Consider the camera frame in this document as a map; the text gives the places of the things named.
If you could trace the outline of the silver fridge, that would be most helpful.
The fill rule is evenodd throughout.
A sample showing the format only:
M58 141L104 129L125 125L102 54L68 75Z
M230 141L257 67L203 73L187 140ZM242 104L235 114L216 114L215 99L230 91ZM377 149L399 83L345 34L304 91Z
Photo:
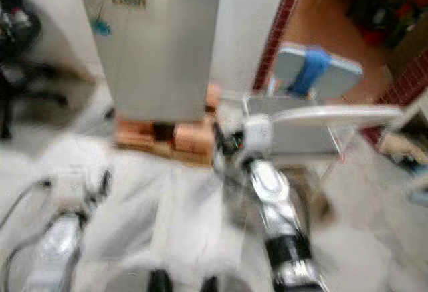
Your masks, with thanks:
M220 0L83 0L116 115L204 116Z

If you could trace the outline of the orange bricks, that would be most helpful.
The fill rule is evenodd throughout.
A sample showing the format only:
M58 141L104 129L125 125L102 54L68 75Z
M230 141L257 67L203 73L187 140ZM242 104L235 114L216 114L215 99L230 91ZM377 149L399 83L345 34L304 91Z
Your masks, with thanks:
M211 82L205 97L205 115L198 122L155 123L114 118L117 148L147 152L190 166L211 166L220 94L221 88Z

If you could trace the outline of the white folding table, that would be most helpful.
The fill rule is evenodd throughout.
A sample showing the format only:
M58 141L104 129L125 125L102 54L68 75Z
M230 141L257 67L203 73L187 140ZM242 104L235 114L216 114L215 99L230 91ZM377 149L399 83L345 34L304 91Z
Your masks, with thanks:
M373 127L403 115L403 110L394 106L325 104L293 96L249 96L244 100L244 112L245 119L256 114L272 119L270 150L254 154L273 160L334 160L342 145L333 129Z

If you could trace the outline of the robot left leg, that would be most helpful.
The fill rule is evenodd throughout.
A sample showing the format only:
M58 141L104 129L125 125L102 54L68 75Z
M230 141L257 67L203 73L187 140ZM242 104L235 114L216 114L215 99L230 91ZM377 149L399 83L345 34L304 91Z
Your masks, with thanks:
M132 269L113 276L105 292L173 292L174 287L165 269Z

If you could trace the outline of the robot leg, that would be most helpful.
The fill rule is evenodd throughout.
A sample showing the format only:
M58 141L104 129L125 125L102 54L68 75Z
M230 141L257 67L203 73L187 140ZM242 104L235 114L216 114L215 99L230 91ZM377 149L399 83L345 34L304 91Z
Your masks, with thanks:
M113 276L105 292L173 292L174 287L165 269L132 269Z
M223 275L206 277L199 292L253 292L253 290L243 279Z

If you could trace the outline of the robot right leg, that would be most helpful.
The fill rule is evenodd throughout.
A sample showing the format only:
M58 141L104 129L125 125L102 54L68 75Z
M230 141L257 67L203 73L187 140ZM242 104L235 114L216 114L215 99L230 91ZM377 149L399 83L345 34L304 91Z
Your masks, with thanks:
M253 292L253 290L243 279L223 275L206 277L199 292Z

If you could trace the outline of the black office chair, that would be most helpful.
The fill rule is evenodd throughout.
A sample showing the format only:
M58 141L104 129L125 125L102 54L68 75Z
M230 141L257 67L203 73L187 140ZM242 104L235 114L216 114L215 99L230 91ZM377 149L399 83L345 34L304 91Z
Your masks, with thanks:
M0 97L0 139L12 137L13 100L51 100L61 108L68 98L49 91L33 91L28 86L37 78L54 78L58 70L45 63L34 63L24 55L35 45L42 23L28 0L0 0L0 66L3 78Z

